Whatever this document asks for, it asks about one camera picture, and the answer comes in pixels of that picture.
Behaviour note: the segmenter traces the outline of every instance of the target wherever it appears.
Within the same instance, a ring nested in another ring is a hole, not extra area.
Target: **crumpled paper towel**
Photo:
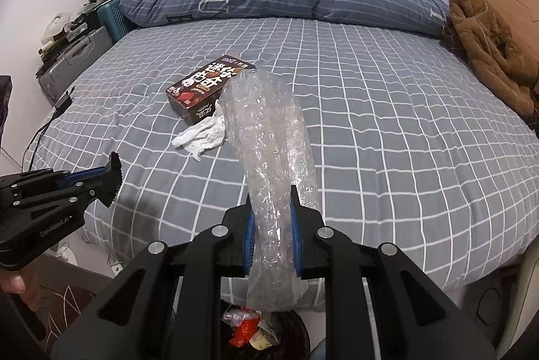
[[[200,154],[219,146],[225,138],[225,116],[218,101],[215,102],[215,112],[197,124],[189,127],[172,140],[174,147],[183,146],[193,155],[195,161],[200,161]]]

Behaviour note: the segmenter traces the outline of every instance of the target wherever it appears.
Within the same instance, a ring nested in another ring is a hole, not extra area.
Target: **plastic bubble wrap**
[[[255,247],[247,306],[292,308],[307,290],[296,276],[290,186],[303,205],[320,210],[316,172],[303,114],[290,87],[263,70],[243,70],[219,99],[227,137],[247,177]]]

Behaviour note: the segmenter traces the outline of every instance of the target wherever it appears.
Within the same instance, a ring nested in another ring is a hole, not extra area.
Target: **finger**
[[[25,284],[27,284],[26,288],[28,288],[28,283],[32,280],[34,274],[36,274],[36,271],[32,265],[25,266],[21,269],[21,276],[23,277]]]
[[[17,271],[0,269],[0,289],[6,293],[21,294],[25,291],[25,283]]]
[[[25,282],[26,289],[24,293],[21,294],[21,298],[24,302],[27,302],[30,298],[33,298],[36,295],[36,292],[39,290],[39,282],[37,279],[37,274],[34,273],[30,279],[26,279]]]
[[[41,302],[41,289],[39,288],[39,286],[37,287],[36,291],[33,292],[33,294],[29,296],[24,302],[26,303],[26,305],[28,305],[28,308],[30,308],[30,310],[32,310],[34,313],[39,310],[39,304]]]

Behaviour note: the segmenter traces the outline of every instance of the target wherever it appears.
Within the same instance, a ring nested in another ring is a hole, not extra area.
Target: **brown jacket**
[[[479,81],[518,115],[532,115],[539,65],[484,0],[449,0],[451,21]]]

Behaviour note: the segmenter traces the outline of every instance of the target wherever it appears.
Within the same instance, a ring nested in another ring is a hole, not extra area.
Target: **metal screw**
[[[165,245],[162,241],[153,241],[148,245],[148,252],[153,255],[160,254],[165,250]]]
[[[323,226],[318,229],[317,234],[321,238],[331,238],[335,234],[331,228],[328,228],[327,226]]]
[[[217,225],[212,228],[211,233],[216,237],[224,237],[228,234],[228,228],[225,225]]]
[[[397,253],[397,246],[395,246],[393,243],[384,243],[382,244],[382,247],[380,248],[382,253],[384,255],[387,255],[388,257],[392,257]]]

